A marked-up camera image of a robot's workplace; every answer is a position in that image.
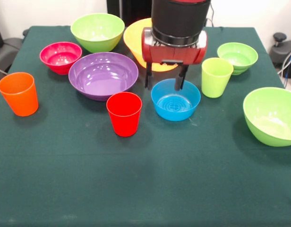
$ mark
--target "lime green cup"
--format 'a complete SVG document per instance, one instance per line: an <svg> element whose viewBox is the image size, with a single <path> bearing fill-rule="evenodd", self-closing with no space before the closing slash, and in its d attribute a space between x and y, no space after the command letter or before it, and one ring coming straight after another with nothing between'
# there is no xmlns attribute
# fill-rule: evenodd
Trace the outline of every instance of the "lime green cup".
<svg viewBox="0 0 291 227"><path fill-rule="evenodd" d="M71 25L71 33L89 52L109 52L120 41L125 24L117 16L94 13L78 18Z"/></svg>
<svg viewBox="0 0 291 227"><path fill-rule="evenodd" d="M291 145L291 91L263 87L244 99L246 123L253 135L272 147Z"/></svg>
<svg viewBox="0 0 291 227"><path fill-rule="evenodd" d="M233 75L240 75L248 70L258 60L254 48L241 43L225 43L217 50L219 58L228 60L234 67Z"/></svg>
<svg viewBox="0 0 291 227"><path fill-rule="evenodd" d="M209 98L220 97L231 78L232 64L221 58L209 58L202 63L202 93Z"/></svg>

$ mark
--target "purple bowl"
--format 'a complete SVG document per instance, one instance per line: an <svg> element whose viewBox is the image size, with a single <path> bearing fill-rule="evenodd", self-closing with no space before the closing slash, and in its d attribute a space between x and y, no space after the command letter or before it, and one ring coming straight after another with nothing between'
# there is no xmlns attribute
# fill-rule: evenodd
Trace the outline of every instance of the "purple bowl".
<svg viewBox="0 0 291 227"><path fill-rule="evenodd" d="M97 101L107 101L110 96L129 90L137 78L137 65L127 56L113 52L89 54L69 71L71 85Z"/></svg>

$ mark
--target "cup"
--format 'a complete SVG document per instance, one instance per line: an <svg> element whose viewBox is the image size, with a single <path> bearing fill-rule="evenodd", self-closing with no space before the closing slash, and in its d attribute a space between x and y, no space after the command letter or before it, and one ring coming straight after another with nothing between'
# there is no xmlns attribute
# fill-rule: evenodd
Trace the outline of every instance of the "cup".
<svg viewBox="0 0 291 227"><path fill-rule="evenodd" d="M38 108L34 78L29 73L15 72L3 77L0 92L17 116L32 115Z"/></svg>
<svg viewBox="0 0 291 227"><path fill-rule="evenodd" d="M233 65L224 59L206 59L202 63L202 93L209 98L220 97L233 71Z"/></svg>
<svg viewBox="0 0 291 227"><path fill-rule="evenodd" d="M107 109L115 133L122 137L135 134L138 129L142 101L131 92L112 95L107 101Z"/></svg>

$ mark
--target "yellow bowl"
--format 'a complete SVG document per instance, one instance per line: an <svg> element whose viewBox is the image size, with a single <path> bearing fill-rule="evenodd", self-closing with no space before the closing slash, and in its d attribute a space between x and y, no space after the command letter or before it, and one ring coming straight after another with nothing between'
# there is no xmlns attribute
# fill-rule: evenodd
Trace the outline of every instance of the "yellow bowl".
<svg viewBox="0 0 291 227"><path fill-rule="evenodd" d="M123 40L127 47L131 50L134 57L137 59L139 64L146 68L146 62L142 57L142 49L141 49L141 34L144 27L151 27L152 20L151 18L142 19L136 21L135 23L131 24L123 34ZM167 65L167 64L159 64L153 63L152 64L152 71L155 72L164 72L169 71L176 68L177 65Z"/></svg>

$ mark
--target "lime green bowl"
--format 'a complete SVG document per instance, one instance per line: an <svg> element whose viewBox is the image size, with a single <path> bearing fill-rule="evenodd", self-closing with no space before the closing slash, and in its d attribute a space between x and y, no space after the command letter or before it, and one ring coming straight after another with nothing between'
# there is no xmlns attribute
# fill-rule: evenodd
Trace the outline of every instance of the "lime green bowl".
<svg viewBox="0 0 291 227"><path fill-rule="evenodd" d="M250 131L272 147L291 145L291 91L263 87L250 92L243 102Z"/></svg>
<svg viewBox="0 0 291 227"><path fill-rule="evenodd" d="M89 52L109 52L120 41L124 22L107 13L94 13L78 18L71 25L77 41Z"/></svg>
<svg viewBox="0 0 291 227"><path fill-rule="evenodd" d="M258 60L258 53L256 50L241 43L223 44L219 46L217 54L219 58L223 58L233 65L234 72L232 75L240 75Z"/></svg>

